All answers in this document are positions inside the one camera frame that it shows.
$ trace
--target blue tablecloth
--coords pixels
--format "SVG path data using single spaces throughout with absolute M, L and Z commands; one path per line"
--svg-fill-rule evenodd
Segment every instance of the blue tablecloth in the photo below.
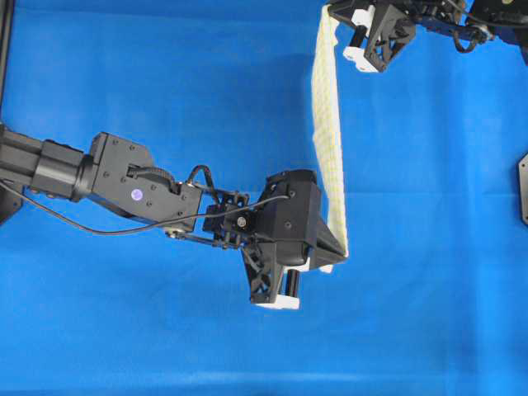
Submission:
M 317 169 L 322 5 L 19 0 L 2 119 L 84 150 L 118 134 L 255 198 L 267 175 Z M 239 252 L 95 237 L 26 206 L 0 229 L 0 391 L 526 394 L 528 68 L 513 46 L 459 55 L 417 30 L 381 75 L 338 55 L 351 256 L 304 276 L 300 311 L 252 307 Z

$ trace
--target yellow cloth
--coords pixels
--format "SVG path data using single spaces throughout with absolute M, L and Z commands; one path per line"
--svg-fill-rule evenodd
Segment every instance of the yellow cloth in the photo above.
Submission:
M 328 6 L 324 6 L 312 72 L 313 143 L 328 197 L 328 227 L 345 248 L 348 257 L 341 123 L 334 54 L 338 25 L 339 22 L 328 15 Z M 325 266 L 321 271 L 330 272 L 332 266 Z

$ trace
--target bolt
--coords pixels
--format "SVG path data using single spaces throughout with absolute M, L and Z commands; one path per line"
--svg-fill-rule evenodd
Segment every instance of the bolt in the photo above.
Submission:
M 246 224 L 248 224 L 248 221 L 246 220 L 245 217 L 240 216 L 237 219 L 237 226 L 240 227 L 241 229 L 243 229 L 246 226 Z

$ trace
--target cable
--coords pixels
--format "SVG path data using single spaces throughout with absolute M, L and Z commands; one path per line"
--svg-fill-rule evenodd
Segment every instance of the cable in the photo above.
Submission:
M 472 39 L 467 47 L 462 46 L 462 44 L 460 43 L 459 31 L 453 31 L 453 41 L 455 42 L 456 50 L 459 51 L 461 54 L 469 54 L 475 49 L 475 47 L 479 43 L 477 39 Z
M 137 167 L 129 170 L 129 176 L 140 176 L 140 175 L 158 175 L 168 181 L 171 191 L 177 192 L 177 184 L 174 176 L 170 172 L 160 167 Z
M 484 25 L 488 25 L 488 26 L 495 26 L 495 27 L 507 27 L 507 28 L 511 28 L 511 29 L 528 29 L 528 24 L 522 24 L 522 25 L 519 25 L 519 24 L 507 24 L 507 23 L 495 23 L 495 22 L 487 22 L 485 21 L 484 19 L 480 19 L 478 17 L 476 17 L 475 15 L 473 15 L 471 12 L 467 12 L 465 11 L 461 6 L 459 6 L 454 0 L 445 0 L 446 2 L 448 2 L 451 6 L 453 6 L 454 8 L 456 8 L 459 12 L 462 12 L 464 15 L 466 15 L 469 19 L 473 19 L 474 21 L 478 22 L 478 23 L 482 23 Z
M 11 192 L 15 196 L 18 196 L 19 198 L 22 198 L 24 201 L 29 202 L 30 204 L 32 204 L 33 206 L 36 206 L 40 210 L 43 210 L 48 215 L 52 215 L 52 216 L 56 217 L 57 219 L 60 219 L 60 220 L 64 221 L 65 223 L 71 225 L 72 227 L 74 227 L 76 229 L 80 229 L 81 231 L 85 231 L 87 233 L 93 233 L 95 235 L 100 235 L 100 236 L 104 236 L 104 237 L 117 237 L 117 236 L 122 236 L 122 235 L 132 235 L 134 233 L 142 233 L 142 232 L 145 232 L 145 231 L 149 231 L 151 229 L 155 229 L 157 227 L 165 227 L 165 226 L 168 226 L 168 225 L 172 225 L 172 224 L 179 223 L 179 222 L 184 221 L 184 220 L 190 220 L 190 219 L 214 219 L 214 218 L 223 217 L 223 216 L 226 216 L 226 215 L 232 215 L 234 213 L 238 213 L 238 212 L 241 212 L 243 210 L 257 208 L 258 206 L 265 205 L 265 204 L 267 204 L 269 202 L 272 202 L 274 200 L 288 200 L 290 198 L 289 196 L 273 196 L 272 198 L 268 198 L 266 200 L 261 200 L 260 202 L 255 202 L 254 204 L 245 205 L 245 206 L 237 208 L 237 209 L 227 210 L 227 211 L 222 212 L 222 213 L 217 213 L 217 214 L 205 214 L 205 213 L 203 213 L 203 214 L 191 214 L 189 216 L 183 216 L 183 217 L 178 217 L 176 219 L 160 221 L 158 223 L 146 225 L 144 227 L 138 227 L 136 229 L 123 229 L 121 231 L 100 231 L 98 229 L 90 229 L 88 227 L 85 227 L 84 225 L 76 223 L 75 221 L 73 221 L 73 220 L 71 220 L 71 219 L 69 219 L 69 218 L 67 218 L 65 216 L 62 216 L 60 213 L 57 213 L 54 210 L 48 208 L 47 206 L 44 206 L 44 205 L 40 204 L 36 200 L 33 200 L 30 197 L 25 196 L 24 194 L 21 194 L 20 192 L 18 192 L 14 188 L 10 187 L 4 180 L 0 180 L 0 187 L 5 188 L 7 191 Z
M 204 177 L 205 177 L 205 183 L 207 183 L 207 186 L 212 190 L 211 195 L 213 196 L 214 202 L 219 204 L 220 200 L 218 198 L 218 194 L 215 191 L 215 184 L 213 183 L 213 175 L 211 174 L 211 170 L 206 165 L 197 165 L 195 166 L 191 174 L 186 180 L 187 184 L 194 184 L 195 177 L 198 174 L 199 171 L 203 171 Z

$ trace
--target purple sticker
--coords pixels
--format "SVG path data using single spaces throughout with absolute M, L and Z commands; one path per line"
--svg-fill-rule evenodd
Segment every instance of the purple sticker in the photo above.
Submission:
M 142 200 L 143 199 L 143 192 L 139 189 L 135 189 L 135 190 L 132 190 L 132 194 L 130 194 L 132 196 L 132 199 L 133 200 Z

